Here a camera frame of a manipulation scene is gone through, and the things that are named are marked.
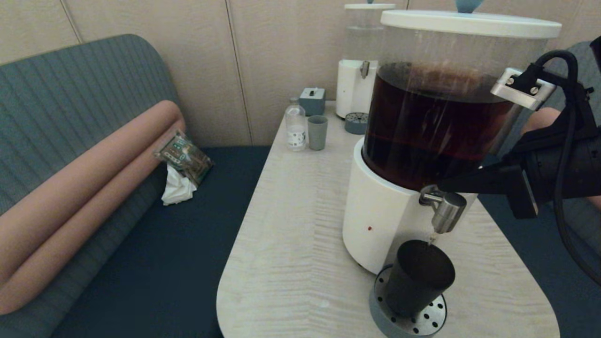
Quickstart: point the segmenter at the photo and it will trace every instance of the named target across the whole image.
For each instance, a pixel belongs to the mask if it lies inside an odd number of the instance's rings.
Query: wooden tabletop
[[[342,241],[353,146],[326,105],[326,148],[291,152],[282,123],[219,282],[225,338],[384,337],[368,296],[375,275]],[[445,241],[457,277],[444,337],[559,337],[549,301],[478,200]]]

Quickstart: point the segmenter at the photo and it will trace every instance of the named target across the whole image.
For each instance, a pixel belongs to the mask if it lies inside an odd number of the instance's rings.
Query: glass beverage jar
[[[525,69],[561,24],[483,13],[384,11],[362,149],[380,177],[420,190],[475,170],[512,103],[490,93],[507,67]]]

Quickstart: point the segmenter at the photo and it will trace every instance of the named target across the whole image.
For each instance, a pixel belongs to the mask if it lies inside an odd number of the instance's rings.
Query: dispenser spigot
[[[419,195],[419,203],[434,209],[432,226],[436,233],[446,233],[455,228],[467,201],[454,192],[443,192],[436,185],[425,186]]]

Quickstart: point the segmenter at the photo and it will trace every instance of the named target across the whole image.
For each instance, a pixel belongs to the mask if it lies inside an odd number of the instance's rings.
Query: black tumbler
[[[455,280],[449,257],[424,241],[407,241],[397,258],[385,289],[387,305],[401,317],[423,310]]]

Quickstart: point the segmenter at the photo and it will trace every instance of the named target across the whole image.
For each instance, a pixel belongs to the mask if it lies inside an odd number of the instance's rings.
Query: small gray box
[[[305,88],[299,97],[300,106],[305,108],[307,116],[323,115],[326,108],[326,90],[323,88]]]

